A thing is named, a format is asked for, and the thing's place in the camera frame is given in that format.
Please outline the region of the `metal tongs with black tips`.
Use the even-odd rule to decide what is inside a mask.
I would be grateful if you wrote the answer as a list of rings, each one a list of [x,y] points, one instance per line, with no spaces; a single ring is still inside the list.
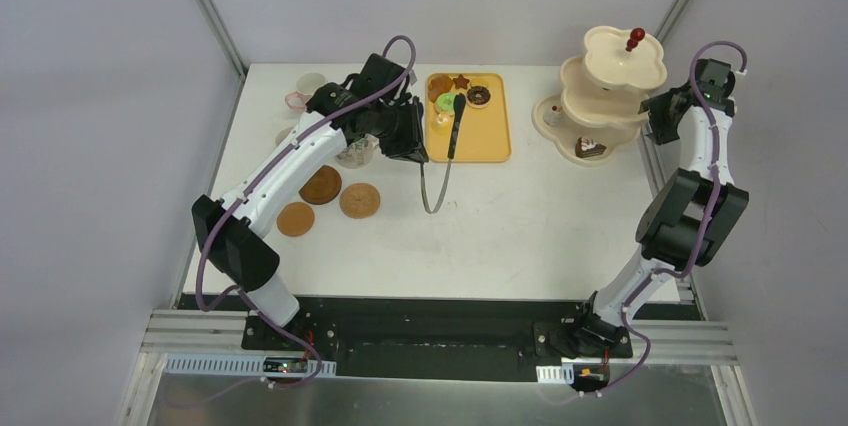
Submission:
[[[422,200],[422,205],[423,205],[424,211],[428,215],[437,214],[440,211],[440,209],[443,205],[443,202],[444,202],[447,190],[448,190],[449,182],[450,182],[452,165],[453,165],[453,161],[454,161],[455,155],[456,155],[457,143],[458,143],[458,140],[459,140],[460,128],[461,128],[461,123],[462,123],[462,119],[463,119],[463,116],[464,116],[464,112],[465,112],[465,109],[466,109],[466,105],[467,105],[467,98],[466,98],[465,94],[460,93],[460,94],[458,94],[454,97],[454,99],[453,99],[454,116],[453,116],[452,123],[451,123],[450,138],[449,138],[448,149],[447,149],[446,169],[445,169],[443,181],[442,181],[442,184],[441,184],[441,187],[440,187],[440,190],[439,190],[439,195],[438,195],[438,198],[437,198],[434,206],[431,206],[430,202],[429,202],[424,164],[423,163],[419,164],[419,179],[420,179],[421,200]]]

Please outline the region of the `chocolate cake slice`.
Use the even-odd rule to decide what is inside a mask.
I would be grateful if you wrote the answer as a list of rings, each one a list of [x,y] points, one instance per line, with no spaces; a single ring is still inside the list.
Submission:
[[[579,137],[575,143],[575,156],[579,159],[602,156],[606,150],[604,144],[585,136]]]

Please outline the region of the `white cupcake with cherry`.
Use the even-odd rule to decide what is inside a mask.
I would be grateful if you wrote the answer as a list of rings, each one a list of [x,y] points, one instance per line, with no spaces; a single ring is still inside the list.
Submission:
[[[564,113],[558,105],[551,105],[544,112],[543,121],[549,127],[559,127],[563,124]]]

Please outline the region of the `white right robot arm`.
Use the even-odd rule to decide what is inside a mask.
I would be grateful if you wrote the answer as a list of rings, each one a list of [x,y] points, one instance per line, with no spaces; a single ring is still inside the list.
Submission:
[[[643,214],[631,260],[569,326],[576,353],[617,345],[628,334],[626,322],[661,285],[714,258],[745,211],[749,194],[735,185],[728,165],[734,86],[729,64],[697,59],[687,84],[642,103],[650,139],[678,142],[682,163]]]

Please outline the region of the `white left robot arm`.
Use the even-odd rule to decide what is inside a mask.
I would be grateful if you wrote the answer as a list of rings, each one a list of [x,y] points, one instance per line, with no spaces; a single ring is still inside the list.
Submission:
[[[202,195],[191,207],[200,252],[227,276],[252,309],[269,319],[266,335],[281,350],[297,348],[305,324],[279,271],[281,258],[265,238],[278,214],[333,156],[374,136],[390,159],[424,163],[423,106],[408,86],[411,66],[373,53],[343,83],[319,86],[286,138],[246,179],[221,197]]]

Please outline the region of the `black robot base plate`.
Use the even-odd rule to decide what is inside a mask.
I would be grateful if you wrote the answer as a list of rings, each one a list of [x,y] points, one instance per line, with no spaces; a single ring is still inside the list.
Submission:
[[[584,361],[636,359],[640,337],[614,346],[576,345],[580,301],[308,297],[280,335],[254,315],[241,346],[300,353],[307,342],[343,377],[533,382],[539,366],[569,352]]]

